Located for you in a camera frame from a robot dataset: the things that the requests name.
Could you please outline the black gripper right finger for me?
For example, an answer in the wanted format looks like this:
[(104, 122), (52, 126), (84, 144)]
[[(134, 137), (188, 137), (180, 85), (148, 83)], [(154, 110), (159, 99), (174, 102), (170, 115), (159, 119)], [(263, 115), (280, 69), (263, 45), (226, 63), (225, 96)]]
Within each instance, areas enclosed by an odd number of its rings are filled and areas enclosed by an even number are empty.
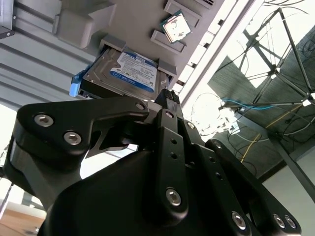
[(172, 93), (184, 140), (194, 152), (193, 162), (211, 186), (219, 210), (217, 236), (299, 236), (301, 226), (293, 215), (237, 158), (216, 139), (204, 142), (183, 118), (180, 100)]

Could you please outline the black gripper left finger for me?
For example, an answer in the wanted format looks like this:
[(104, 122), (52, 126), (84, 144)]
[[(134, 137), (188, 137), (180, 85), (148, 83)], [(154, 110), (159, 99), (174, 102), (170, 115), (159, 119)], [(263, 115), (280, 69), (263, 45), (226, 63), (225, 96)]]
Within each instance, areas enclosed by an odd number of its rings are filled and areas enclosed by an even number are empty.
[(35, 156), (47, 151), (46, 162), (86, 179), (147, 144), (184, 141), (172, 93), (160, 92), (157, 109), (125, 95), (29, 104), (17, 112), (13, 140)]

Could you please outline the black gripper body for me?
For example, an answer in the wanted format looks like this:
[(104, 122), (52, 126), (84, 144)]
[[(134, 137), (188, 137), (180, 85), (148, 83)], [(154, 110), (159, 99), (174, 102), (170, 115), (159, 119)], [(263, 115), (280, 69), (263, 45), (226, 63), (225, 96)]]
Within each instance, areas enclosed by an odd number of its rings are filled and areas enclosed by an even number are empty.
[(41, 236), (216, 236), (211, 186), (182, 140), (156, 141), (80, 179), (11, 140), (5, 172), (40, 198)]

